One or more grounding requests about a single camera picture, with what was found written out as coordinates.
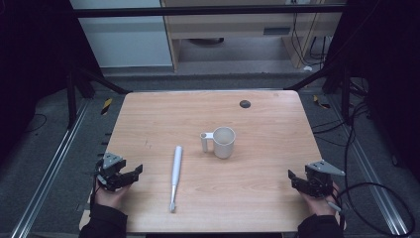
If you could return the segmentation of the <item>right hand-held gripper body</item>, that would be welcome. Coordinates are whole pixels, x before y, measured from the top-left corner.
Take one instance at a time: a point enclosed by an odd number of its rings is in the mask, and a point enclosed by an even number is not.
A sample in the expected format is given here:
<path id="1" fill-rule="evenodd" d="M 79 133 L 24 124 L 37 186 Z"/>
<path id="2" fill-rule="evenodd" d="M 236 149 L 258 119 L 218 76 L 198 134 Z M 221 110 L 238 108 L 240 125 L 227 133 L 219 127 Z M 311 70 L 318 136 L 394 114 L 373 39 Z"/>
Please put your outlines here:
<path id="1" fill-rule="evenodd" d="M 321 160 L 305 166 L 308 180 L 307 194 L 312 197 L 326 197 L 333 193 L 332 176 L 343 177 L 346 173 L 330 163 Z"/>

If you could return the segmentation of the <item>white electric toothbrush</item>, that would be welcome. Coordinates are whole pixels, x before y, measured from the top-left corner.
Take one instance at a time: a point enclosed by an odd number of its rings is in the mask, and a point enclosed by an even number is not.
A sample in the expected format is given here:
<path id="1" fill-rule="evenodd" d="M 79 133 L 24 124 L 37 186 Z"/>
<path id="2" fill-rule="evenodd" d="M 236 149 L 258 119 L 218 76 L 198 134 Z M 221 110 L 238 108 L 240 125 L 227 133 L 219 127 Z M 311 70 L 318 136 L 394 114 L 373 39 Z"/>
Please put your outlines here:
<path id="1" fill-rule="evenodd" d="M 175 197 L 176 197 L 176 190 L 177 190 L 177 186 L 179 182 L 181 159 L 182 159 L 182 147 L 176 146 L 174 150 L 172 174 L 171 174 L 171 197 L 170 197 L 170 204 L 169 204 L 169 211 L 171 213 L 175 211 Z"/>

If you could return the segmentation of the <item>aluminium floor rail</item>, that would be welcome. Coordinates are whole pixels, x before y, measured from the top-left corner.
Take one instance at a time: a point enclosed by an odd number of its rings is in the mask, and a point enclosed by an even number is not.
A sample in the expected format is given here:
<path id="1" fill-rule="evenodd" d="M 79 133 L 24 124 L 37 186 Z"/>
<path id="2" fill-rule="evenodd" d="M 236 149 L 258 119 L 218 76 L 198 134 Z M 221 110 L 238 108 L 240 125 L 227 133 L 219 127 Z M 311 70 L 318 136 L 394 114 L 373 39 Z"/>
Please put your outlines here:
<path id="1" fill-rule="evenodd" d="M 383 236 L 388 236 L 391 238 L 412 238 L 411 234 L 415 229 L 416 222 L 409 208 L 406 206 L 406 203 L 401 197 L 399 197 L 399 202 L 406 208 L 406 212 L 409 215 L 411 227 L 408 227 L 404 223 L 400 213 L 397 210 L 397 207 L 392 201 L 391 197 L 394 196 L 397 198 L 397 194 L 392 189 L 381 183 L 381 180 L 372 168 L 363 147 L 357 139 L 354 127 L 345 123 L 340 112 L 338 99 L 334 96 L 328 96 L 328 100 L 330 101 L 334 112 L 337 114 L 337 117 L 343 123 L 344 132 L 348 136 L 344 157 L 344 167 L 346 169 L 345 189 L 342 191 L 342 194 L 347 197 L 349 208 L 360 221 L 369 226 L 371 229 L 375 230 L 377 233 L 382 234 Z M 354 110 L 353 114 L 351 115 L 352 119 L 354 119 L 356 113 L 357 110 Z M 359 182 L 352 185 L 348 184 L 348 178 L 350 177 L 350 173 L 347 171 L 349 152 L 352 152 L 353 159 L 358 163 L 361 173 L 365 178 L 364 182 Z M 385 224 L 387 225 L 386 230 L 382 230 L 380 227 L 376 227 L 372 222 L 366 220 L 362 216 L 361 211 L 354 206 L 351 198 L 351 191 L 363 186 L 370 190 L 375 204 L 381 212 Z"/>
<path id="2" fill-rule="evenodd" d="M 58 145 L 52 160 L 47 167 L 34 195 L 32 196 L 25 212 L 14 227 L 10 238 L 27 238 L 37 216 L 50 193 L 54 180 L 65 160 L 73 140 L 85 118 L 86 111 L 90 105 L 89 99 L 82 99 L 80 107 L 76 111 L 76 118 L 73 124 L 65 131 L 65 134 Z"/>

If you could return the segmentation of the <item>person's right hand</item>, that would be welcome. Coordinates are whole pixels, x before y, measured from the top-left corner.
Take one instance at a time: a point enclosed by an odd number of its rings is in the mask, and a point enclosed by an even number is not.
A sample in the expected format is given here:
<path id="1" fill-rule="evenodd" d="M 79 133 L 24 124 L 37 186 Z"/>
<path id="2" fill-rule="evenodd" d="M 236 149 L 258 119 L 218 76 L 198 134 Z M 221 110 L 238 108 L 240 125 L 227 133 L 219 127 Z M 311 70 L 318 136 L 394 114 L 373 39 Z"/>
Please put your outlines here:
<path id="1" fill-rule="evenodd" d="M 300 195 L 306 202 L 310 215 L 316 214 L 318 216 L 323 216 L 323 215 L 335 216 L 337 213 L 337 210 L 332 207 L 332 204 L 337 204 L 335 197 L 337 196 L 338 191 L 339 191 L 339 187 L 335 183 L 333 183 L 332 195 L 329 195 L 323 198 L 316 198 L 302 192 L 300 192 Z"/>

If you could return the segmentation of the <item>light wooden desk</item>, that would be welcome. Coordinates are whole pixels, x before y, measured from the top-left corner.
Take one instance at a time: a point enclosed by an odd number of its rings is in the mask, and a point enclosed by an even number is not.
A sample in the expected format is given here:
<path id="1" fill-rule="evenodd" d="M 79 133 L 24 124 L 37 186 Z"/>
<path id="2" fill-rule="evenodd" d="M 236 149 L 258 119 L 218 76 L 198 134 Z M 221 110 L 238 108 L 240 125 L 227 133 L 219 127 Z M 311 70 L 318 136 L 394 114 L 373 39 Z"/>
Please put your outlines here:
<path id="1" fill-rule="evenodd" d="M 347 0 L 159 0 L 163 7 L 344 4 Z M 293 66 L 303 66 L 316 38 L 332 37 L 342 14 L 288 13 L 166 16 L 171 59 L 178 67 L 181 42 L 188 39 L 278 36 Z"/>

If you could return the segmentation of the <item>white cup with handle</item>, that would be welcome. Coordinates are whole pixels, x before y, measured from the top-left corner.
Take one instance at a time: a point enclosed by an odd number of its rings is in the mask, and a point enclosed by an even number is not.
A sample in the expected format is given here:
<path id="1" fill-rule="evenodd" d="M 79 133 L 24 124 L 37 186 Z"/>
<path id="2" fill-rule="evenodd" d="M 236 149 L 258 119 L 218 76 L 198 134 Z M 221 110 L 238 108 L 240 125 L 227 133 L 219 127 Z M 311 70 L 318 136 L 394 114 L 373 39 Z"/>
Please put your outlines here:
<path id="1" fill-rule="evenodd" d="M 228 159 L 234 151 L 236 133 L 230 127 L 218 127 L 213 132 L 200 134 L 202 151 L 207 153 L 208 142 L 213 143 L 213 153 L 219 159 Z"/>

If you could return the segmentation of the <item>yellow black striped tape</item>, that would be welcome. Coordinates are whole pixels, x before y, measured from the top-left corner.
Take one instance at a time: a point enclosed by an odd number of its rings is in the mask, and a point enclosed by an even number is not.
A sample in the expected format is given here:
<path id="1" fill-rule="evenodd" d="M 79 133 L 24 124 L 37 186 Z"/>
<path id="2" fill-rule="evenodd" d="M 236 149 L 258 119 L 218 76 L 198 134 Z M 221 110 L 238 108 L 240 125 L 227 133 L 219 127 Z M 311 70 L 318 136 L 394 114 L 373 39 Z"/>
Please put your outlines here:
<path id="1" fill-rule="evenodd" d="M 105 100 L 104 105 L 103 105 L 103 107 L 101 109 L 101 112 L 100 112 L 101 115 L 107 114 L 107 112 L 108 112 L 108 110 L 110 108 L 111 103 L 112 103 L 112 98 L 107 98 Z"/>
<path id="2" fill-rule="evenodd" d="M 330 104 L 326 101 L 326 99 L 324 97 L 320 97 L 319 95 L 314 95 L 313 101 L 315 104 L 317 104 L 321 108 L 324 108 L 324 109 L 331 108 Z"/>

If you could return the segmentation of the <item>black metal stand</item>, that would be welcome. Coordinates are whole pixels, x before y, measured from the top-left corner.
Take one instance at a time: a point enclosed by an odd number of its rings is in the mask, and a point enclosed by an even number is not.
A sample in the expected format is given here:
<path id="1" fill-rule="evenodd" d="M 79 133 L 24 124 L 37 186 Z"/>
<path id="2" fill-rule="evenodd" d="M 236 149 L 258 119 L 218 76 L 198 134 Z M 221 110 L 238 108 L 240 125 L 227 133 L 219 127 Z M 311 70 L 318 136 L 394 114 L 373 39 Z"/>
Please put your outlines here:
<path id="1" fill-rule="evenodd" d="M 285 87 L 285 90 L 298 91 L 322 77 L 326 78 L 326 81 L 322 86 L 322 90 L 325 93 L 330 94 L 335 92 L 338 88 L 341 88 L 341 115 L 345 123 L 350 125 L 353 122 L 353 119 L 350 116 L 351 77 L 350 68 L 345 63 L 331 63 L 326 65 L 300 82 Z"/>
<path id="2" fill-rule="evenodd" d="M 88 69 L 76 67 L 72 69 L 66 77 L 66 92 L 67 92 L 67 108 L 68 108 L 68 125 L 70 129 L 77 119 L 77 106 L 75 90 L 78 89 L 83 98 L 92 98 L 95 95 L 95 90 L 90 84 L 93 80 L 105 86 L 112 91 L 119 94 L 128 94 L 130 90 L 124 89 L 110 81 L 104 76 L 94 73 Z"/>

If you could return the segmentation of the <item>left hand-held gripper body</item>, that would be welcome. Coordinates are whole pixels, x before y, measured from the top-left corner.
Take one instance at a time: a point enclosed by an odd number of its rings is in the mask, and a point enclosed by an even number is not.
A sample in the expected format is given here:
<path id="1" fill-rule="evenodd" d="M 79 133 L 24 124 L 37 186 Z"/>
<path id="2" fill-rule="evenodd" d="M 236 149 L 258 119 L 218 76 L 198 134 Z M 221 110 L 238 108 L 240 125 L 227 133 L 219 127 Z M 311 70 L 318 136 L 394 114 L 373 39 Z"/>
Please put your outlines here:
<path id="1" fill-rule="evenodd" d="M 123 187 L 123 175 L 120 170 L 125 165 L 126 161 L 121 156 L 106 152 L 96 165 L 96 178 L 99 184 L 110 191 Z"/>

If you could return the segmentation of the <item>black horizontal frame bar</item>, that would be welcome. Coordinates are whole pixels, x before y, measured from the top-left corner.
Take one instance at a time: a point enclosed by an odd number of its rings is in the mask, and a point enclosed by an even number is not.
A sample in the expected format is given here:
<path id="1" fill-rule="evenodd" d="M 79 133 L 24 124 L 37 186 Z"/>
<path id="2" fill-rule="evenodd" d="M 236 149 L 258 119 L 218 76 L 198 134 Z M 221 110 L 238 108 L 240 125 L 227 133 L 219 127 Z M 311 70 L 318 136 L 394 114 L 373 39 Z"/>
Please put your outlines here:
<path id="1" fill-rule="evenodd" d="M 201 16 L 241 14 L 336 13 L 348 9 L 346 4 L 309 5 L 249 5 L 249 6 L 195 6 L 122 9 L 77 9 L 70 12 L 77 18 Z"/>

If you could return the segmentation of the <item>white cabinet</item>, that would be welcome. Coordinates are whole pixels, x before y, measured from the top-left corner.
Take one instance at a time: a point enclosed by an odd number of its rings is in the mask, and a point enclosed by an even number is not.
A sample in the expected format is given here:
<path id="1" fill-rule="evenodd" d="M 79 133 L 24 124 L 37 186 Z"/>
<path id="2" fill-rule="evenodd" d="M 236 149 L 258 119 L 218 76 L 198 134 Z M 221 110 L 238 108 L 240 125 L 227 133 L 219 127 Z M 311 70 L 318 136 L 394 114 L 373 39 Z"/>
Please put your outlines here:
<path id="1" fill-rule="evenodd" d="M 160 7 L 159 0 L 70 0 L 75 10 Z M 101 68 L 172 66 L 163 17 L 80 18 Z"/>

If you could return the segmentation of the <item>person's left hand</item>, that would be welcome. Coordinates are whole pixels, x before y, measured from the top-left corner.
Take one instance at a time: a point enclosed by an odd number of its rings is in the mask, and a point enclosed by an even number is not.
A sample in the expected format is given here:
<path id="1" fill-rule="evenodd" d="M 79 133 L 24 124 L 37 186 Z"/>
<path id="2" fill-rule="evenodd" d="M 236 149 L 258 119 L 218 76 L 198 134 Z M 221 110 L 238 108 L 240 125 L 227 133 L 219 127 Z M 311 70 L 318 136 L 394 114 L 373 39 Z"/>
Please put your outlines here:
<path id="1" fill-rule="evenodd" d="M 122 207 L 123 198 L 130 188 L 131 187 L 127 185 L 117 189 L 116 191 L 109 191 L 99 184 L 96 184 L 96 187 L 94 188 L 94 202 L 99 205 L 120 209 Z"/>

